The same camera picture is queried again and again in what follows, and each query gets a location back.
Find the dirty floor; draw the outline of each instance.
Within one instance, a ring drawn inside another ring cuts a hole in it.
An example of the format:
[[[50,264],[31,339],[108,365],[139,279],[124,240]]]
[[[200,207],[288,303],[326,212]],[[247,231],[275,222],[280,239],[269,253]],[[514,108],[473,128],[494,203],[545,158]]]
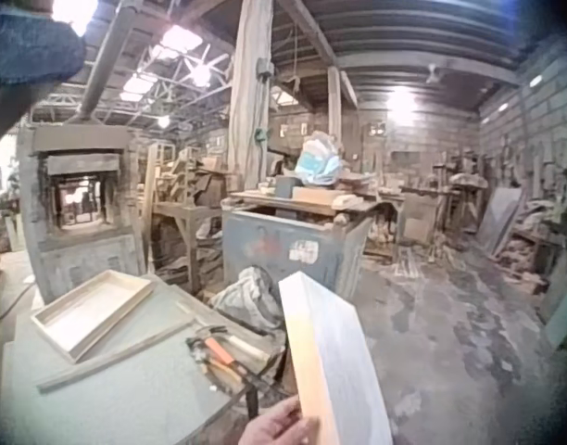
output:
[[[395,444],[567,443],[567,351],[490,261],[463,259],[416,279],[363,262],[353,302]]]

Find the fluorescent light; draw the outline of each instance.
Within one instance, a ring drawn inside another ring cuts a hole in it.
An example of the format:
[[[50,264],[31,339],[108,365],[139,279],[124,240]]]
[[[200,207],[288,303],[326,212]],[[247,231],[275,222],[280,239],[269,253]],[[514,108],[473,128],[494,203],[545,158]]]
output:
[[[55,0],[52,18],[68,23],[82,37],[97,7],[98,0]]]
[[[415,97],[405,86],[398,86],[386,102],[389,117],[396,123],[409,125],[413,121],[413,111],[416,109]]]
[[[170,116],[162,116],[157,118],[157,126],[160,128],[166,128],[170,125]]]
[[[144,95],[138,95],[136,93],[128,93],[126,91],[123,91],[120,94],[120,100],[124,100],[125,102],[139,102],[140,100],[142,100],[142,97],[144,97]]]
[[[179,53],[192,51],[203,44],[203,39],[197,34],[174,25],[164,33],[160,45],[152,49],[152,57],[160,59],[176,58]]]
[[[211,80],[211,72],[209,71],[209,67],[203,64],[197,65],[191,72],[191,76],[193,77],[193,83],[199,88],[208,86],[209,81]]]
[[[537,85],[539,85],[541,83],[541,81],[543,80],[543,76],[536,76],[528,85],[531,88],[535,88]]]

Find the plastic bag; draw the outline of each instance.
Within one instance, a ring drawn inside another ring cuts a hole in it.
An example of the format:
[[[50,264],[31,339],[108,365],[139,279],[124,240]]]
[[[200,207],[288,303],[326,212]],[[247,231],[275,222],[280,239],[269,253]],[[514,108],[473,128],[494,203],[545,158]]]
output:
[[[314,132],[304,141],[295,169],[304,184],[334,184],[341,170],[337,146],[329,134]]]

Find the window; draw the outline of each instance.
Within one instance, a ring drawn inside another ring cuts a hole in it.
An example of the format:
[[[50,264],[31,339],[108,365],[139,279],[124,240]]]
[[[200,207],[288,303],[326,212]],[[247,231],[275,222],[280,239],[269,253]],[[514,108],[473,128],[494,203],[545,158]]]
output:
[[[125,86],[123,92],[120,94],[121,100],[139,102],[144,94],[152,89],[154,83],[158,79],[149,74],[134,74]]]
[[[68,23],[82,37],[97,7],[97,0],[55,0],[52,17],[55,21]]]
[[[275,100],[275,103],[280,107],[287,107],[290,105],[297,105],[298,101],[295,100],[291,95],[283,91],[279,86],[273,86],[271,88],[271,97]]]
[[[192,51],[203,44],[203,39],[197,34],[174,25],[164,33],[160,44],[152,50],[152,57],[159,59],[172,59],[179,56],[179,53]]]

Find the hammer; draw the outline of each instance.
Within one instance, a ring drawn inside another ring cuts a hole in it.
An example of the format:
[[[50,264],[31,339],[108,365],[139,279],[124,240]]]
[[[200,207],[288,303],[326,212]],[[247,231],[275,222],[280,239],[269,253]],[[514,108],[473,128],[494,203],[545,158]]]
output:
[[[256,389],[263,393],[268,393],[273,390],[273,388],[264,380],[262,380],[258,375],[254,374],[242,363],[238,362],[230,352],[228,352],[216,338],[213,337],[214,334],[227,334],[228,329],[226,326],[205,326],[199,329],[195,337],[187,339],[186,343],[189,348],[192,348],[195,343],[203,343],[205,346],[211,350],[221,362],[232,369],[235,373],[240,375],[240,377],[246,383],[253,385]]]

